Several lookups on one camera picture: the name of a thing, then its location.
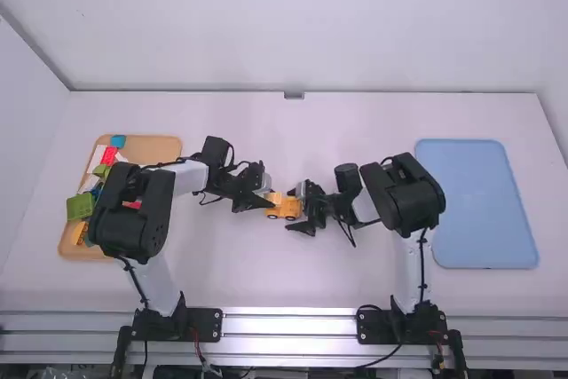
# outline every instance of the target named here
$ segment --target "green toy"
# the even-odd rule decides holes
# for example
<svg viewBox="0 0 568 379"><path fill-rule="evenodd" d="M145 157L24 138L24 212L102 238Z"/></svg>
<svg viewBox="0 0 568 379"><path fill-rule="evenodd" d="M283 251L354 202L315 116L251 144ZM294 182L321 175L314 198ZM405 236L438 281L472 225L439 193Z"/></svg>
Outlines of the green toy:
<svg viewBox="0 0 568 379"><path fill-rule="evenodd" d="M92 215L95 200L91 193L78 194L67 199L67 221L83 219Z"/></svg>
<svg viewBox="0 0 568 379"><path fill-rule="evenodd" d="M99 177L99 178L106 178L108 173L110 172L110 168L105 164L100 164L95 169L92 170L92 174Z"/></svg>

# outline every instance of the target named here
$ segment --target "light blue mat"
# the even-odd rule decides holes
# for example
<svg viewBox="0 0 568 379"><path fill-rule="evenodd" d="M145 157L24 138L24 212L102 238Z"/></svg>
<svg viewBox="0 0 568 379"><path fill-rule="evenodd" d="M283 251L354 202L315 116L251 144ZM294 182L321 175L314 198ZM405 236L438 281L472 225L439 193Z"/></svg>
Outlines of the light blue mat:
<svg viewBox="0 0 568 379"><path fill-rule="evenodd" d="M539 253L503 145L422 139L416 158L446 194L432 250L445 268L535 268Z"/></svg>

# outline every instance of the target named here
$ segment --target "red wire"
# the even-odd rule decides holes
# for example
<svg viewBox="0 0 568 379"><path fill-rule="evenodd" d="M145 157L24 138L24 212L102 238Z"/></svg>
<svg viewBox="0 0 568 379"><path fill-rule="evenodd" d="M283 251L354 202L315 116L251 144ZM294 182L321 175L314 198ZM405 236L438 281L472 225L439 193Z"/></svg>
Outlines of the red wire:
<svg viewBox="0 0 568 379"><path fill-rule="evenodd" d="M195 355L201 361L203 354L201 353L201 347L199 345L199 335L197 334L197 330L195 330L194 328L191 328L191 330L193 334L193 346L195 346Z"/></svg>

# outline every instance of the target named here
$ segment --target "white tabletop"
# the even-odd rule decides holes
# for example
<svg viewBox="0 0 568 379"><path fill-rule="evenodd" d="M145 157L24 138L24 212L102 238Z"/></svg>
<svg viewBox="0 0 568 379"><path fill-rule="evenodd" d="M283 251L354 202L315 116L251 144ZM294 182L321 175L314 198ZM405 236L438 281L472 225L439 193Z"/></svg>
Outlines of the white tabletop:
<svg viewBox="0 0 568 379"><path fill-rule="evenodd" d="M0 277L0 309L132 309L137 297L114 263L71 262L57 245L65 199L76 191L94 140L105 133L170 134L184 154L207 135L229 140L236 160L259 160L286 191L310 178L335 190L333 168L414 151L421 138L494 138L506 148L538 251L531 271L432 267L433 299L447 312L568 315L568 173L534 94L77 93L67 106ZM357 249L334 224L315 238L262 210L234 215L175 200L165 255L188 304L356 307L387 305L392 233L373 225Z"/></svg>

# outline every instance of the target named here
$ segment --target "aluminum rail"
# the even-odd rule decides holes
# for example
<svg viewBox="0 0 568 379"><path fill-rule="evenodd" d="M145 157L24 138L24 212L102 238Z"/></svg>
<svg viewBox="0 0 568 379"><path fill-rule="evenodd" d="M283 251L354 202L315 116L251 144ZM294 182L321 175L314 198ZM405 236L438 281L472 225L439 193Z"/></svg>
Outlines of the aluminum rail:
<svg viewBox="0 0 568 379"><path fill-rule="evenodd" d="M224 308L223 337L203 343L220 366L355 367L393 345L360 345L354 309ZM0 363L110 364L131 312L0 312ZM470 368L568 370L568 318L448 316ZM192 343L148 343L148 365L198 365ZM430 367L430 351L404 345L379 367ZM447 365L452 366L450 353ZM128 364L142 364L133 343Z"/></svg>

